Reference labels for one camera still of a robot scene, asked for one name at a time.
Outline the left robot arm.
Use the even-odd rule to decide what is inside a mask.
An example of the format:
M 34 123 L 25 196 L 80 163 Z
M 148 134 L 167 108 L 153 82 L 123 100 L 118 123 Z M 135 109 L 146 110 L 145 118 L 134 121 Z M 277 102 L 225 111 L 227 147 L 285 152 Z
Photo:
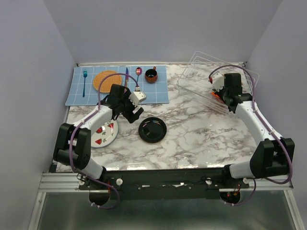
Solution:
M 74 124 L 63 123 L 59 132 L 53 153 L 53 160 L 70 166 L 90 177 L 90 184 L 95 189 L 106 185 L 105 168 L 91 158 L 92 135 L 105 123 L 124 116 L 129 123 L 139 119 L 142 108 L 135 109 L 139 103 L 146 100 L 146 94 L 136 87 L 131 92 L 129 88 L 113 84 L 109 95 L 98 101 L 92 112 Z

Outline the watermelon pattern plate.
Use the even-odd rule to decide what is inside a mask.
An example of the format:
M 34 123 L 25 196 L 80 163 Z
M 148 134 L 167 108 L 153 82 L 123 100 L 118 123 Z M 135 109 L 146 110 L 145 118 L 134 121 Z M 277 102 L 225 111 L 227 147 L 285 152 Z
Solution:
M 111 120 L 101 126 L 91 137 L 92 148 L 104 148 L 117 138 L 119 126 L 117 121 Z

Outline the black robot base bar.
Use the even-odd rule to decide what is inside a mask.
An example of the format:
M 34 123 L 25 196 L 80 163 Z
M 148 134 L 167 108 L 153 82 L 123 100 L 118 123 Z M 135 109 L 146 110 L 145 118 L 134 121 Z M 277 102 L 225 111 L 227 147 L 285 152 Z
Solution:
M 104 184 L 86 179 L 80 190 L 106 191 L 111 199 L 219 199 L 222 190 L 249 188 L 224 168 L 106 171 Z

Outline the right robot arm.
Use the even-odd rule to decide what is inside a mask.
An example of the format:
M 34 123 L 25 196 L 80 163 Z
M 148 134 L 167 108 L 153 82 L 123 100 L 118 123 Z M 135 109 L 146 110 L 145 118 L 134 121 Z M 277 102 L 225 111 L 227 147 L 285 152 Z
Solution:
M 217 95 L 246 125 L 257 148 L 249 161 L 228 165 L 228 172 L 221 175 L 223 186 L 230 188 L 238 178 L 265 178 L 290 176 L 295 144 L 290 138 L 275 131 L 257 107 L 250 93 L 244 93 L 239 73 L 215 73 L 210 83 Z

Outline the orange plate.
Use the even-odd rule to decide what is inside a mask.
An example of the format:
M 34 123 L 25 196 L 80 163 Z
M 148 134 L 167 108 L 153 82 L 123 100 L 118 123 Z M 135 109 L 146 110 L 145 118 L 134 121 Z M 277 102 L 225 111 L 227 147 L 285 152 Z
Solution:
M 221 100 L 220 96 L 219 96 L 219 95 L 217 95 L 215 92 L 211 92 L 211 95 L 213 95 L 213 96 L 215 96 L 216 98 L 218 98 L 218 99 L 220 99 L 220 100 Z

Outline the black plate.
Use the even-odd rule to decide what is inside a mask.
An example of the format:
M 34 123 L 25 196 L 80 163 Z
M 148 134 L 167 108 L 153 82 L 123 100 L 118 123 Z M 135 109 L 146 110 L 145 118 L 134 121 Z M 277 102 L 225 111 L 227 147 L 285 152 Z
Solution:
M 167 133 L 165 122 L 158 117 L 144 119 L 138 128 L 140 138 L 150 144 L 161 141 Z

